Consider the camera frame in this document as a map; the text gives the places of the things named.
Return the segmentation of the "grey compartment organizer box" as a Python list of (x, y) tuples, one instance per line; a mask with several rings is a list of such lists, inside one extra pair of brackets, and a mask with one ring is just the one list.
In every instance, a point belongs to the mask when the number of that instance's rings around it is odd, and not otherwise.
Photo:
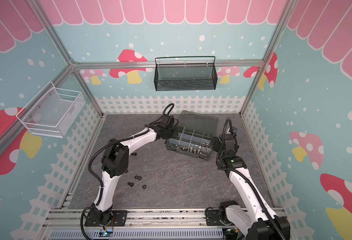
[[(175, 144), (199, 149), (201, 151), (199, 159), (208, 161), (211, 156), (212, 141), (215, 137), (219, 119), (183, 110), (178, 120), (178, 135), (168, 139), (165, 146)], [(210, 141), (211, 148), (202, 147), (203, 140)]]

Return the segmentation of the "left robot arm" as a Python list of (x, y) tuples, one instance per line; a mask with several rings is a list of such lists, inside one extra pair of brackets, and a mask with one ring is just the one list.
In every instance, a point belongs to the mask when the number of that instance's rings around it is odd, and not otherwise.
[[(113, 197), (120, 177), (129, 167), (129, 156), (146, 144), (159, 139), (171, 139), (177, 135), (179, 121), (172, 115), (162, 114), (157, 120), (146, 124), (144, 129), (120, 140), (112, 139), (98, 150), (89, 160), (88, 171), (100, 183), (98, 195), (91, 206), (83, 209), (81, 219), (90, 219), (97, 224), (107, 224), (113, 220)], [(92, 170), (97, 156), (101, 158), (102, 175)]]

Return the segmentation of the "silver bolts cluster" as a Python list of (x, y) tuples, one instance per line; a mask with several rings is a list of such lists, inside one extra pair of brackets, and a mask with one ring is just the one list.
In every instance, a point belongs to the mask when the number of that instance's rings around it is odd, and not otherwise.
[(193, 147), (185, 147), (181, 145), (169, 144), (166, 147), (170, 151), (175, 151), (180, 154), (188, 155), (191, 157), (199, 158), (201, 151), (199, 149), (195, 149)]

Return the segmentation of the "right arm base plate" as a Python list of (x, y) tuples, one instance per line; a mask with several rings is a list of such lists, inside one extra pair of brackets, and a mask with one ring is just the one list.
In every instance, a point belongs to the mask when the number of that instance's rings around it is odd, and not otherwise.
[(221, 219), (219, 210), (214, 208), (205, 209), (205, 217), (207, 226), (233, 226), (234, 224), (225, 222)]

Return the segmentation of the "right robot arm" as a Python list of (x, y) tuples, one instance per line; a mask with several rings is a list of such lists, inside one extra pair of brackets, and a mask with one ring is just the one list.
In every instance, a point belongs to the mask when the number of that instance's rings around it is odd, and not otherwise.
[(236, 187), (247, 210), (234, 201), (221, 203), (221, 222), (234, 224), (246, 240), (289, 240), (288, 220), (278, 216), (261, 195), (245, 161), (237, 156), (238, 148), (236, 131), (224, 127), (219, 137), (218, 169), (225, 172)]

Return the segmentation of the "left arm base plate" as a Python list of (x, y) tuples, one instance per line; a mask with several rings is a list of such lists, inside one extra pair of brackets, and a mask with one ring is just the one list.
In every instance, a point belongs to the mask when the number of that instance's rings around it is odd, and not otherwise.
[(85, 218), (86, 227), (124, 227), (127, 220), (127, 211), (98, 209), (91, 210)]

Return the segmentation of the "silver nut pair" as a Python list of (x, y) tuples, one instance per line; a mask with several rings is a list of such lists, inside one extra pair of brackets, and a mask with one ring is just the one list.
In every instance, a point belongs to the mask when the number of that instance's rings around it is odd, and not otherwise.
[(203, 142), (202, 142), (202, 147), (211, 148), (211, 142), (210, 142), (210, 141), (203, 140)]

